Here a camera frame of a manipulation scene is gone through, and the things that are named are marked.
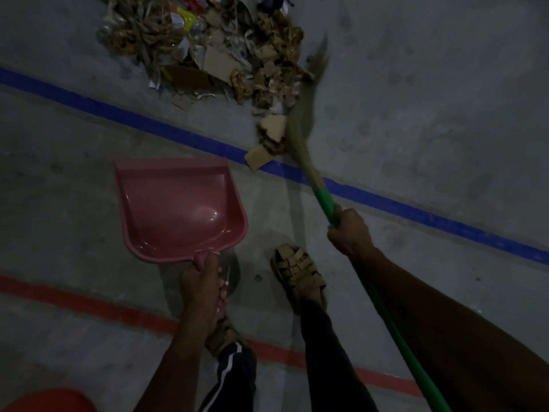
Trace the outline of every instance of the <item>blue line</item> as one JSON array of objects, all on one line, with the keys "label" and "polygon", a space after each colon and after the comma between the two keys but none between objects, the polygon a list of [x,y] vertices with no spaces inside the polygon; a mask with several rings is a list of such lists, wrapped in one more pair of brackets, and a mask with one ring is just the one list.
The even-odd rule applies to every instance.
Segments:
[{"label": "blue line", "polygon": [[[201,150],[202,152],[227,158],[242,165],[246,164],[246,161],[244,160],[246,151],[239,149],[238,147],[192,133],[182,128],[170,126],[169,124],[154,120],[153,118],[145,117],[132,111],[123,110],[86,96],[81,96],[69,90],[18,74],[17,72],[8,69],[0,68],[0,83],[47,98],[76,110],[84,111],[137,130],[172,140],[185,146]],[[261,170],[284,179],[308,185],[307,180],[300,169],[285,163],[273,161],[265,165]],[[403,204],[393,199],[382,197],[381,195],[376,195],[349,185],[342,185],[332,179],[325,179],[325,181],[329,191],[338,197],[487,245],[514,256],[522,257],[523,259],[532,260],[549,266],[549,251],[537,249],[504,238],[500,235],[492,234],[479,228],[471,227],[467,224]]]}]

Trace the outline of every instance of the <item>sandal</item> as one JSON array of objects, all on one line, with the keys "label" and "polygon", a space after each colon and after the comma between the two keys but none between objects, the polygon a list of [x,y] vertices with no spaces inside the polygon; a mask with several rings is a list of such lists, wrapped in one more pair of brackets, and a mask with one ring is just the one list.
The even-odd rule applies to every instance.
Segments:
[{"label": "sandal", "polygon": [[322,293],[326,282],[304,249],[284,243],[275,250],[271,265],[296,313],[299,313],[299,300],[310,295],[315,288],[320,289],[322,308],[326,309],[326,299]]},{"label": "sandal", "polygon": [[236,342],[239,342],[244,346],[246,345],[244,343],[244,339],[242,339],[240,334],[234,328],[230,319],[225,317],[217,323],[214,332],[208,336],[204,346],[206,346],[212,356],[218,358],[219,354],[223,351],[223,348]]}]

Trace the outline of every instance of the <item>green broom handle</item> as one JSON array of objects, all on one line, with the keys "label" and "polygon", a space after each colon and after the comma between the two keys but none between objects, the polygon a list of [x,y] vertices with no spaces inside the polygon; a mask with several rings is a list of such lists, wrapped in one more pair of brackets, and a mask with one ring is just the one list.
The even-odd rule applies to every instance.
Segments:
[{"label": "green broom handle", "polygon": [[[314,193],[330,224],[337,226],[339,221],[334,216],[335,201],[332,198],[332,194],[329,193],[327,188],[318,189],[317,191],[314,191]],[[362,283],[366,289],[366,293],[374,304],[375,310],[385,323],[387,330],[391,334],[393,341],[398,347],[404,361],[408,365],[410,372],[414,376],[415,382],[417,383],[422,394],[425,396],[425,400],[429,404],[431,410],[434,412],[451,412],[448,403],[446,403],[436,385],[433,383],[425,370],[423,370],[421,364],[415,358],[414,354],[402,338],[402,335],[391,319],[391,316],[389,315],[389,312],[387,311],[387,308],[381,300],[381,297],[379,296],[374,285],[366,281],[363,281]]]}]

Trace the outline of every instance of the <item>broom bristles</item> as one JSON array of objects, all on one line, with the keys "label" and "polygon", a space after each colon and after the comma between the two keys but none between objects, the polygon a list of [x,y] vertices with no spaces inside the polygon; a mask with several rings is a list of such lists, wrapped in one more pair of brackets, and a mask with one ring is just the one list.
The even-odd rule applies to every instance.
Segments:
[{"label": "broom bristles", "polygon": [[309,60],[307,69],[315,76],[310,82],[302,82],[301,93],[286,123],[286,146],[299,168],[305,172],[314,191],[326,188],[324,179],[313,165],[307,139],[315,123],[315,93],[328,65],[328,36],[320,44],[317,53]]}]

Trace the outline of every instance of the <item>broom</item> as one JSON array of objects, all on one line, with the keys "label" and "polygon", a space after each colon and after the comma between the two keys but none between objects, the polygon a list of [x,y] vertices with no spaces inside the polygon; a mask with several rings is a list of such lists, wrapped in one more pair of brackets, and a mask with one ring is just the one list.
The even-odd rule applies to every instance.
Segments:
[{"label": "broom", "polygon": [[[292,110],[288,114],[286,122],[286,147],[292,158],[298,164],[299,168],[305,172],[305,176],[319,201],[324,214],[332,225],[337,225],[338,220],[334,217],[335,202],[330,194],[324,179],[315,168],[307,140],[311,135],[312,127],[315,123],[313,107],[315,104],[316,87],[319,85],[324,71],[328,65],[328,37],[324,36],[318,52],[309,59],[308,70],[314,75],[314,79],[309,82],[302,82],[301,93]],[[391,319],[385,304],[381,300],[374,285],[363,281],[364,287],[370,300],[374,304],[375,310],[385,323],[387,330],[391,334],[393,341],[398,347],[404,361],[419,386],[425,400],[435,412],[451,412],[444,397],[439,392],[429,375],[423,370],[419,361],[402,338],[402,335],[396,328]]]}]

